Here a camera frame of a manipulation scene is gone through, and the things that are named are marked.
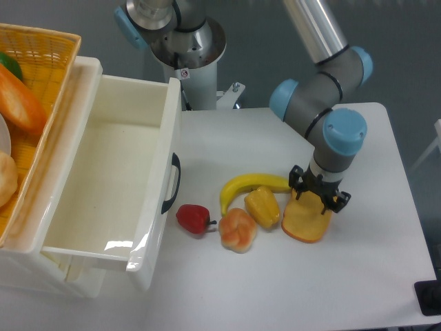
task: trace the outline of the drawer handle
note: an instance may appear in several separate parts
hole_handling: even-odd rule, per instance
[[[174,194],[169,200],[165,200],[163,202],[163,207],[161,209],[161,214],[164,214],[168,212],[168,210],[172,207],[173,202],[176,200],[176,197],[178,195],[179,191],[179,184],[181,184],[181,162],[179,161],[179,158],[176,154],[173,153],[172,155],[172,166],[175,166],[176,169],[178,169],[178,183],[176,184],[176,189],[174,191]]]

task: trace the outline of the red bell pepper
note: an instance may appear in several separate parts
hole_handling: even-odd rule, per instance
[[[208,209],[201,205],[182,205],[176,218],[184,229],[193,234],[203,234],[209,225],[217,223],[210,221]]]

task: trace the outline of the bread roll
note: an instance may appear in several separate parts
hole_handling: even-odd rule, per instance
[[[14,159],[0,150],[0,207],[5,205],[17,190],[18,177]]]
[[[244,253],[253,243],[257,225],[243,209],[233,208],[219,221],[219,233],[226,248]]]

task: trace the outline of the yellow wicker basket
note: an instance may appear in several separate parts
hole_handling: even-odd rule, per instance
[[[19,171],[19,188],[0,208],[0,247],[20,213],[80,44],[81,38],[75,34],[0,23],[0,52],[19,62],[23,82],[48,114],[41,136],[28,135],[6,121],[11,136],[11,157]]]

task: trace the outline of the toy banana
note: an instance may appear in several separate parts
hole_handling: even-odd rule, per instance
[[[242,174],[224,185],[220,192],[220,212],[225,216],[228,206],[240,193],[256,190],[260,186],[268,187],[272,192],[291,192],[288,178],[275,174]]]

